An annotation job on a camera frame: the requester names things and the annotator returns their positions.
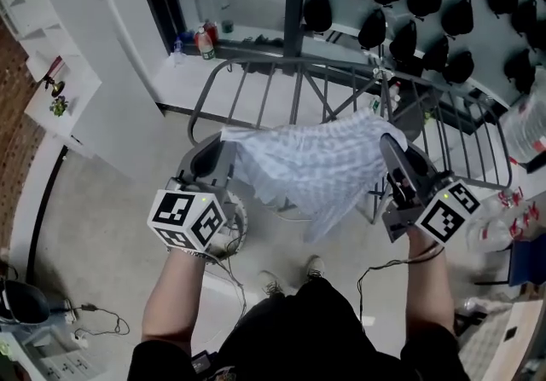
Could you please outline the blue checkered clothes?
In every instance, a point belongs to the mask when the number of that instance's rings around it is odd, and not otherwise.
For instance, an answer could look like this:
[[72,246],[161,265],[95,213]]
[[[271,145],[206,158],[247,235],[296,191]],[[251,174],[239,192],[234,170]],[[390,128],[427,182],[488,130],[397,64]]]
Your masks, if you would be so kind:
[[408,147],[401,130],[367,109],[312,126],[221,130],[222,141],[235,144],[235,179],[263,203],[286,199],[308,216],[308,243],[324,238],[386,175],[383,135]]

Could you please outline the white shade table lamp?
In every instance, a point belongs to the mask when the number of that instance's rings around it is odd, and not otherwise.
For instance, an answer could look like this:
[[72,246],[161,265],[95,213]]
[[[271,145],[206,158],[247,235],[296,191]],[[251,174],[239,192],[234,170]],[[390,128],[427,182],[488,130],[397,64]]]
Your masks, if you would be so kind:
[[52,63],[53,61],[49,61],[43,54],[37,51],[34,55],[29,56],[26,61],[26,66],[34,80],[39,84],[44,83],[44,88],[50,90],[51,96],[56,98],[64,90],[65,82],[56,78],[56,75],[61,71],[61,68],[53,78],[50,78],[47,75]]

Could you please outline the blue box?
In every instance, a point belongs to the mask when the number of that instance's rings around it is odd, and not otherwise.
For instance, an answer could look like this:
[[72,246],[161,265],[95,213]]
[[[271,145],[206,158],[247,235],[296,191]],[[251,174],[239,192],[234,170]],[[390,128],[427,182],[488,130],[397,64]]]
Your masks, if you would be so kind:
[[540,234],[532,241],[515,241],[511,248],[508,284],[540,286],[545,282],[546,234]]

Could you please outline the clear bottle green label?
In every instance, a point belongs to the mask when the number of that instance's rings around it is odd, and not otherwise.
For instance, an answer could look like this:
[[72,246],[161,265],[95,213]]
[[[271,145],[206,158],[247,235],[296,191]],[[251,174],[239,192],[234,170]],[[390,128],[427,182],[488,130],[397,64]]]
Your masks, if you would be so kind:
[[209,61],[215,57],[214,44],[203,26],[195,34],[195,44],[204,60]]

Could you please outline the black belt device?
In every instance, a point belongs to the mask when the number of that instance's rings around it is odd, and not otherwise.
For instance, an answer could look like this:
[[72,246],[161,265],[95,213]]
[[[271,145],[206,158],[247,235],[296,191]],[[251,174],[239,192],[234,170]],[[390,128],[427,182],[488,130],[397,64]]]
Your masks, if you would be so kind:
[[208,351],[203,350],[199,354],[194,355],[191,361],[196,374],[202,376],[204,373],[208,372],[211,369],[217,354],[216,351],[209,353]]

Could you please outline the person's right forearm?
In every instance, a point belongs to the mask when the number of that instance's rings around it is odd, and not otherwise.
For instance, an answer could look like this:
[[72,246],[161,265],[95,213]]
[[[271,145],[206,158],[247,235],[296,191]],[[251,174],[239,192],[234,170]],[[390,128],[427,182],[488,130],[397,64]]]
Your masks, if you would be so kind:
[[454,333],[455,305],[450,290],[447,259],[442,247],[419,228],[408,229],[409,258],[406,297],[406,340],[432,326]]

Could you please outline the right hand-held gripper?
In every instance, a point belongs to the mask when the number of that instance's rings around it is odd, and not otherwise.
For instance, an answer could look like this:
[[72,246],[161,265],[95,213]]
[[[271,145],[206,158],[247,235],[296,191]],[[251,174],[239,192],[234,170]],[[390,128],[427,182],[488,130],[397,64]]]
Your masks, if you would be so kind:
[[380,138],[380,152],[392,187],[392,203],[382,215],[390,241],[417,227],[445,245],[479,210],[480,202],[468,186],[450,171],[437,172],[413,142],[402,147],[386,133]]

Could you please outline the large clear water jug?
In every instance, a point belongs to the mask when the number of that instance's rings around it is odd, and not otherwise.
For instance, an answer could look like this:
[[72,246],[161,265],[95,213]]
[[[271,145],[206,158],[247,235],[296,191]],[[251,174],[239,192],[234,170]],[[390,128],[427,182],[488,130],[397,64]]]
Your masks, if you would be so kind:
[[501,117],[509,156],[527,164],[546,153],[546,93],[535,91]]

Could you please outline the person's left shoe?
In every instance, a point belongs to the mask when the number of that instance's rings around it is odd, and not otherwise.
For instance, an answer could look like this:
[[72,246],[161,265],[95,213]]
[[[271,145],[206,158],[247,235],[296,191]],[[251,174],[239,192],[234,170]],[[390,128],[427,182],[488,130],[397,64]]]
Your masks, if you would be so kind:
[[258,273],[258,281],[261,289],[267,297],[284,295],[280,279],[269,271],[262,270]]

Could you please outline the person's left forearm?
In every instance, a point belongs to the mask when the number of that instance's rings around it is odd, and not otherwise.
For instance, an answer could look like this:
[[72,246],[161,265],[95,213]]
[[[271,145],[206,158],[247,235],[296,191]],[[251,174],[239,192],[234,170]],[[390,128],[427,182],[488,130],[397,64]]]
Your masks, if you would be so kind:
[[184,251],[169,253],[143,313],[144,341],[166,341],[191,352],[205,266],[204,259]]

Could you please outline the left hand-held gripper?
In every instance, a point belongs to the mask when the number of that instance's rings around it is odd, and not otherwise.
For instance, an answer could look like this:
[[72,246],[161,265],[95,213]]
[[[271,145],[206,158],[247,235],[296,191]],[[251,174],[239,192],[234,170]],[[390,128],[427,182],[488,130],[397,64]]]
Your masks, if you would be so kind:
[[184,155],[177,174],[157,191],[147,225],[167,248],[206,252],[227,222],[223,203],[235,157],[234,142],[211,135]]

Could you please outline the person's black clothing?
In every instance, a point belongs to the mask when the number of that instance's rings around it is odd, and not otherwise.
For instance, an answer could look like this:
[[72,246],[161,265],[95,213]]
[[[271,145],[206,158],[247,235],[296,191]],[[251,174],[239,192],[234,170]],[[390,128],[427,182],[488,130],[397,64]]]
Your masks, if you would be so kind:
[[400,355],[377,350],[349,302],[315,278],[257,304],[199,375],[175,344],[138,344],[127,381],[469,381],[455,337],[428,323]]

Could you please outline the flat cardboard box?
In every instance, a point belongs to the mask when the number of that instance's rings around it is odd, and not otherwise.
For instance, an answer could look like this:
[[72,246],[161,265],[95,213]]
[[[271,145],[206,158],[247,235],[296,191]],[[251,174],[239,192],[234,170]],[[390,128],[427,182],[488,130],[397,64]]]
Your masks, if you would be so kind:
[[537,336],[544,301],[472,297],[467,306],[485,318],[462,340],[459,357],[470,381],[514,381]]

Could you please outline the grey metal drying rack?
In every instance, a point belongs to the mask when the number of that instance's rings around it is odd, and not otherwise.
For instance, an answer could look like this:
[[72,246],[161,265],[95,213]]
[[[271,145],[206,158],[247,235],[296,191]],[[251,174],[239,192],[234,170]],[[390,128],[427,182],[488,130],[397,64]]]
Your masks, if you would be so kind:
[[322,124],[368,108],[402,130],[435,167],[479,191],[514,179],[500,120],[491,105],[461,86],[435,83],[387,66],[318,58],[240,57],[208,74],[189,118],[251,129]]

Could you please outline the small potted plant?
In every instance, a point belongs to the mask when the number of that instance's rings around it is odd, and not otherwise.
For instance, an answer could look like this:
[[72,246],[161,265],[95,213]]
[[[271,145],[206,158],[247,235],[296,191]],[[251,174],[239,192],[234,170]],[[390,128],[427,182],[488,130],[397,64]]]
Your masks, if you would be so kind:
[[57,96],[49,106],[49,111],[55,117],[61,117],[68,108],[68,101],[64,95]]

